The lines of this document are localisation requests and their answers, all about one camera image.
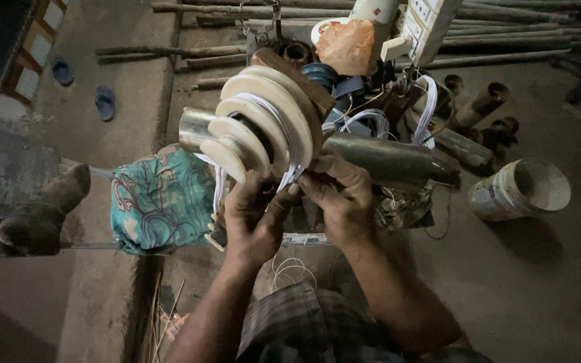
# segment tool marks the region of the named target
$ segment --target white plastic bucket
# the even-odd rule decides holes
[[[467,197],[480,219],[500,221],[556,212],[571,200],[571,186],[553,164],[526,158],[474,184]]]

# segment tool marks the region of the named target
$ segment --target teal patterned cloth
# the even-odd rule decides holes
[[[214,179],[204,161],[171,145],[114,170],[111,228],[120,250],[148,256],[206,242]]]

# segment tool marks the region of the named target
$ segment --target rusty metal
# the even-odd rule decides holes
[[[453,127],[472,127],[503,105],[509,98],[510,89],[503,83],[490,83],[472,101],[461,107],[456,113],[456,117],[451,120],[451,125]]]

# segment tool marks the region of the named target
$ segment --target slipper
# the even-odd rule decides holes
[[[60,82],[60,85],[67,87],[73,83],[73,80],[75,79],[73,77],[73,70],[61,55],[58,55],[53,59],[50,68],[53,71],[53,77]]]
[[[98,86],[95,89],[95,106],[103,121],[111,121],[114,118],[114,103],[116,103],[116,96],[109,87]]]

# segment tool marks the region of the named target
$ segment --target wire winding spool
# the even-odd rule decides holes
[[[216,137],[200,149],[237,182],[254,169],[293,182],[321,150],[321,127],[309,97],[281,72],[251,66],[223,86],[215,120]]]

